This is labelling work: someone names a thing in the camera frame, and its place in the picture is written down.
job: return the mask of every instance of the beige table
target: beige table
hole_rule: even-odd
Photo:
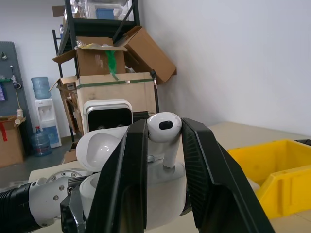
[[[226,149],[243,147],[252,144],[279,140],[279,139],[305,139],[307,136],[285,133],[275,130],[258,128],[253,126],[241,125],[225,122],[211,126],[217,141]],[[183,161],[182,145],[180,144],[177,159]],[[35,181],[40,177],[48,177],[51,174],[66,168],[80,167],[77,162],[72,162],[60,166],[32,171],[29,181]],[[310,233],[311,232],[311,211],[301,212],[284,218],[271,220],[271,224],[277,233]],[[181,216],[174,222],[163,227],[148,231],[148,233],[197,233],[192,212]],[[40,229],[36,233],[61,233],[60,222]]]

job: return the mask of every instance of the water bottle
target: water bottle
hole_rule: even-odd
[[[36,99],[42,100],[51,97],[51,93],[49,92],[50,85],[48,77],[35,77],[31,78],[31,81],[33,82]]]
[[[60,33],[60,38],[62,39],[63,34],[64,34],[64,25],[63,24],[60,25],[59,33]]]
[[[35,150],[35,156],[45,156],[52,153],[49,136],[36,126],[36,133],[31,137],[31,144]]]

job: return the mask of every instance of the white earbud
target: white earbud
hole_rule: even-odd
[[[181,119],[174,113],[158,113],[147,120],[147,125],[149,140],[166,145],[163,165],[173,168],[180,140]]]
[[[181,131],[181,119],[174,113],[158,113],[147,120],[149,139],[164,143],[173,141]]]

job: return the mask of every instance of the earbud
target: earbud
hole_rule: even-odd
[[[173,141],[181,131],[181,119],[174,113],[158,113],[147,120],[149,139],[156,143]]]

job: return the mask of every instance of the water cooler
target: water cooler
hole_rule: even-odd
[[[59,129],[56,120],[56,114],[52,99],[42,99],[35,101],[40,128],[49,136],[51,148],[62,145],[59,135]]]

